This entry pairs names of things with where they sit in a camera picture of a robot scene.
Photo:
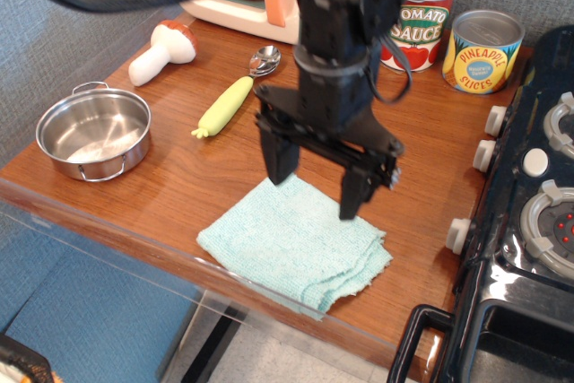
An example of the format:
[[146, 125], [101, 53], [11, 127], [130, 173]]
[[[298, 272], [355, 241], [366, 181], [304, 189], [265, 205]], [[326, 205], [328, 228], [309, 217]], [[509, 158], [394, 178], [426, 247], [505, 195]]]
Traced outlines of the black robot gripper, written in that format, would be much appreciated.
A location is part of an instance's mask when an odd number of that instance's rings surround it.
[[375, 118], [380, 47], [344, 61], [325, 60], [303, 47], [293, 51], [295, 89], [260, 85], [257, 115], [267, 177], [278, 186], [299, 166], [305, 147], [345, 167], [339, 218], [352, 220], [380, 186], [399, 178], [403, 144]]

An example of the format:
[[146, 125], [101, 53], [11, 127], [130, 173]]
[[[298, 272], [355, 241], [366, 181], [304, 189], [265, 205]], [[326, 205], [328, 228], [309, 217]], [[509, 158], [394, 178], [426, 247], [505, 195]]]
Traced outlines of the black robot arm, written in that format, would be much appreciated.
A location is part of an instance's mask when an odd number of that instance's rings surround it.
[[294, 89], [261, 85], [257, 125], [269, 179], [283, 183], [307, 149], [344, 169], [339, 216], [351, 220], [378, 187], [392, 187], [403, 144], [373, 103], [383, 47], [402, 0], [297, 0]]

